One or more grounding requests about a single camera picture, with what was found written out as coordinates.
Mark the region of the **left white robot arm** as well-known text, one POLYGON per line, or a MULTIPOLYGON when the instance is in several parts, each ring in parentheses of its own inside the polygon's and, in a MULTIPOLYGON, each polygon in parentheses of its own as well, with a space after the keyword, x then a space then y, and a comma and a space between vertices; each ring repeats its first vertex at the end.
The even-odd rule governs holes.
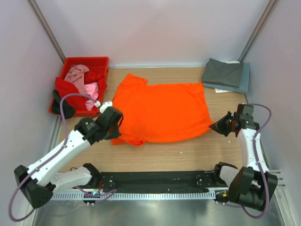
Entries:
POLYGON ((97 187, 101 173, 91 163, 66 173, 59 170, 94 143, 118 138, 122 121, 123 114, 118 109, 112 106, 102 108, 97 119, 81 119, 67 138, 42 159, 28 167, 16 167, 14 175, 17 185, 30 205, 38 209, 54 194, 77 186, 97 187))

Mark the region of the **red t shirt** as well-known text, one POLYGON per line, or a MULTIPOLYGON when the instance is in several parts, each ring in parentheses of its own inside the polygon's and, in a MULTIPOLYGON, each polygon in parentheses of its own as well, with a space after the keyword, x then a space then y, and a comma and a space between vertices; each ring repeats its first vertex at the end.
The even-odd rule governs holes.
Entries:
MULTIPOLYGON (((106 84, 106 76, 102 73, 99 73, 97 71, 89 71, 85 73, 84 77, 84 84, 90 84, 93 82, 97 82, 98 84, 98 100, 102 100, 104 92, 107 88, 106 84)), ((78 93, 78 89, 70 82, 67 82, 61 78, 57 78, 55 80, 55 88, 58 91, 59 95, 61 97, 64 97, 71 93, 78 93)), ((72 106, 76 111, 86 111, 89 112, 86 108, 85 102, 87 101, 87 98, 81 97, 81 96, 72 96, 66 98, 66 102, 72 106)))

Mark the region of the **red plastic bin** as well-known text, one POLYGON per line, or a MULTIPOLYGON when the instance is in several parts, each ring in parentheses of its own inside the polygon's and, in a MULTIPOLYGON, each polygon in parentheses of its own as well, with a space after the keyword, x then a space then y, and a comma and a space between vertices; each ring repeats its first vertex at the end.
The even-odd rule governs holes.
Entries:
MULTIPOLYGON (((61 74, 57 78, 65 79, 66 74, 70 70, 72 65, 85 65, 89 68, 89 71, 97 71, 99 73, 102 73, 107 78, 108 73, 108 64, 109 64, 109 58, 106 56, 102 57, 68 57, 65 60, 65 63, 63 65, 63 69, 61 71, 61 74)), ((97 108, 95 111, 75 111, 74 117, 92 117, 97 113, 97 108)))

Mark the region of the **folded grey t shirt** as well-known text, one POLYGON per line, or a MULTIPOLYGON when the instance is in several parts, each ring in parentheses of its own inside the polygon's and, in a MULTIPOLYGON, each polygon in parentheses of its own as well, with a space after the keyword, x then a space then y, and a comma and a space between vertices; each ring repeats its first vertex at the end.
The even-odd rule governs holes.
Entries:
POLYGON ((210 58, 202 77, 202 81, 211 84, 239 87, 244 64, 229 64, 210 58))

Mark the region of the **light pink t shirt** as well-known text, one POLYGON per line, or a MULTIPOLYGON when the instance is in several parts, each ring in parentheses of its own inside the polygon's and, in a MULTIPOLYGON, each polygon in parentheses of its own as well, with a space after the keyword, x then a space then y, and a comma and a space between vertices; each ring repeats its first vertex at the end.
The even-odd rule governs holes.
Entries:
POLYGON ((87 110, 92 111, 93 107, 95 106, 94 100, 98 99, 98 91, 99 91, 98 84, 97 82, 93 82, 90 84, 85 84, 84 87, 85 87, 86 95, 90 96, 93 99, 93 100, 88 99, 85 102, 87 110))

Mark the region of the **dusty pink t shirt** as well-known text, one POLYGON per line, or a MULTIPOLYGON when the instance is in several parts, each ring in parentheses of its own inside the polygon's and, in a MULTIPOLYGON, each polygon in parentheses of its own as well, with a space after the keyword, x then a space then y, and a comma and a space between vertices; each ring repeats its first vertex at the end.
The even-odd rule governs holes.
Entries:
POLYGON ((85 94, 84 77, 87 72, 89 68, 85 65, 72 65, 64 80, 72 83, 80 94, 85 94))

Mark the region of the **aluminium frame rail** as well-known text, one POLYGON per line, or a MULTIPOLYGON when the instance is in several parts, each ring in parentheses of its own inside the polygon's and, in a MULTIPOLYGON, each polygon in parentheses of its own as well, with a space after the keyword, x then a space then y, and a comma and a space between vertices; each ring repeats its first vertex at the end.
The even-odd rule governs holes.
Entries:
POLYGON ((286 189, 285 182, 284 182, 283 176, 281 174, 281 171, 278 169, 270 169, 269 172, 270 172, 270 174, 277 177, 277 181, 278 181, 277 187, 279 189, 286 189))

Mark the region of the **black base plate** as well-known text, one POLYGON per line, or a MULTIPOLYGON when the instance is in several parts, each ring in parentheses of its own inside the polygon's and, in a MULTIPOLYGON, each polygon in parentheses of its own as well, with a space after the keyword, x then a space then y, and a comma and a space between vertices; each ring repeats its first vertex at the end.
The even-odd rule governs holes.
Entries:
POLYGON ((102 172, 102 189, 124 194, 198 194, 227 189, 212 171, 102 172))

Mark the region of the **black t shirt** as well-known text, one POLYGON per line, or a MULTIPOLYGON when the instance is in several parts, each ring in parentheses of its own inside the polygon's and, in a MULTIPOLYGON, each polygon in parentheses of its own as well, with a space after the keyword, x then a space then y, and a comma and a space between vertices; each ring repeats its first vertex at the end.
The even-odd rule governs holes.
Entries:
POLYGON ((53 90, 53 98, 54 98, 53 102, 50 105, 50 110, 53 114, 61 115, 61 109, 62 109, 65 119, 69 119, 69 118, 74 116, 75 109, 72 106, 70 106, 66 102, 66 100, 63 101, 62 107, 60 107, 60 103, 61 103, 62 98, 59 95, 58 91, 55 90, 55 89, 53 90))

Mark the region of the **folded white t shirt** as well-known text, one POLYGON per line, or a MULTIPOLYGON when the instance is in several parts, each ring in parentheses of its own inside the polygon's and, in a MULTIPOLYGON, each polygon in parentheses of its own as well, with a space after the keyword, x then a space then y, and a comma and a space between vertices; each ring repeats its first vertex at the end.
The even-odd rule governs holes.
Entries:
MULTIPOLYGON (((227 64, 239 64, 239 61, 224 61, 224 63, 227 63, 227 64)), ((216 89, 214 88, 214 91, 215 93, 227 93, 227 92, 230 92, 228 90, 223 90, 223 89, 216 89)))

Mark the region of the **orange t shirt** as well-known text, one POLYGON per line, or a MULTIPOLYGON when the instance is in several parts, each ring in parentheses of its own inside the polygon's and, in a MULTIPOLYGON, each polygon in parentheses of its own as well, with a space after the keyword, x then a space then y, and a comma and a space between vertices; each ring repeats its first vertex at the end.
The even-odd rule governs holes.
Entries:
POLYGON ((149 85, 128 74, 112 102, 124 116, 113 145, 183 141, 207 133, 213 123, 201 83, 149 85))

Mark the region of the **folded blue t shirt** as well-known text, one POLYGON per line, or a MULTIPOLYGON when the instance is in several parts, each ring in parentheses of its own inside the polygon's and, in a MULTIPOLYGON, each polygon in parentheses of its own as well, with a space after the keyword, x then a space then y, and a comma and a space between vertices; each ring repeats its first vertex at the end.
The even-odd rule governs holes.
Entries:
POLYGON ((242 77, 239 87, 232 87, 232 86, 224 86, 224 85, 218 85, 218 84, 211 84, 203 82, 204 87, 208 88, 216 88, 216 89, 223 89, 228 90, 230 92, 237 92, 237 93, 247 93, 249 88, 249 77, 250 77, 250 64, 244 63, 243 71, 242 71, 242 77))

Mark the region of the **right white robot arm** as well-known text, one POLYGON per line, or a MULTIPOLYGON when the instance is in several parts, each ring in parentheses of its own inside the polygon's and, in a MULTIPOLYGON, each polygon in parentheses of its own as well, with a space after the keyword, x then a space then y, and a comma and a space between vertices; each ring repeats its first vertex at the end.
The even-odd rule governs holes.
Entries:
POLYGON ((244 210, 251 208, 264 213, 277 187, 278 179, 271 174, 261 149, 263 126, 254 121, 255 104, 238 104, 234 113, 227 112, 211 124, 211 130, 228 136, 235 133, 238 139, 243 166, 241 169, 220 162, 214 168, 212 181, 216 186, 228 186, 227 200, 244 210))

